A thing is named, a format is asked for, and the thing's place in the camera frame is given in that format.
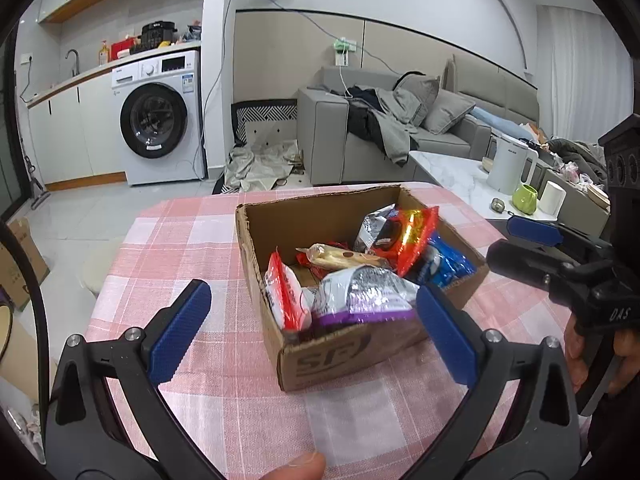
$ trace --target red and white snack package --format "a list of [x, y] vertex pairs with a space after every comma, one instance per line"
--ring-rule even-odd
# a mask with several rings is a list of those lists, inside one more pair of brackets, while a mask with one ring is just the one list
[[282, 263], [278, 250], [271, 253], [264, 275], [273, 317], [281, 330], [302, 332], [311, 327], [311, 310], [293, 270]]

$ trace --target faucet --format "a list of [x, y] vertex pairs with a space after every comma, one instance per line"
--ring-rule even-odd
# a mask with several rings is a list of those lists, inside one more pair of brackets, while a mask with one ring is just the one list
[[70, 49], [69, 52], [66, 53], [65, 59], [69, 59], [69, 54], [71, 54], [72, 52], [76, 54], [76, 72], [74, 73], [74, 70], [71, 69], [71, 75], [75, 77], [77, 75], [80, 75], [80, 56], [78, 55], [78, 51], [74, 48]]

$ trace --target white electric kettle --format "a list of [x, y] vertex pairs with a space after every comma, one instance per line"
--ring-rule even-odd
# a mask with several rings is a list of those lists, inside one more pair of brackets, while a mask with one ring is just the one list
[[494, 166], [486, 180], [487, 184], [505, 195], [512, 195], [522, 182], [522, 170], [524, 170], [524, 163], [528, 158], [531, 160], [531, 169], [523, 184], [531, 184], [538, 161], [538, 152], [532, 150], [521, 140], [502, 134], [498, 138]]

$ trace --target pillow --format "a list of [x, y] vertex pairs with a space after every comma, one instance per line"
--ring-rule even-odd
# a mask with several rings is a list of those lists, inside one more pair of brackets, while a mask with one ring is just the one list
[[427, 117], [429, 110], [438, 96], [440, 78], [417, 72], [408, 72], [404, 74], [398, 80], [396, 86], [394, 86], [394, 90], [398, 88], [411, 92], [422, 103], [415, 113], [414, 118], [410, 121], [413, 126], [419, 126]]
[[476, 103], [471, 99], [441, 89], [422, 127], [433, 135], [444, 134], [458, 124], [474, 106]]
[[496, 130], [507, 134], [514, 139], [530, 139], [536, 144], [539, 144], [538, 138], [529, 130], [525, 130], [523, 127], [518, 126], [513, 121], [503, 119], [502, 117], [495, 116], [482, 108], [475, 107], [469, 112], [476, 119], [480, 119], [483, 123], [487, 123], [489, 126], [494, 127]]

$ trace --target curtain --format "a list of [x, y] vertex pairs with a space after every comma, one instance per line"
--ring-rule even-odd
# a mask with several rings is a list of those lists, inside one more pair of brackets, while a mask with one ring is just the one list
[[633, 112], [631, 58], [598, 14], [539, 6], [537, 74], [550, 136], [596, 143]]

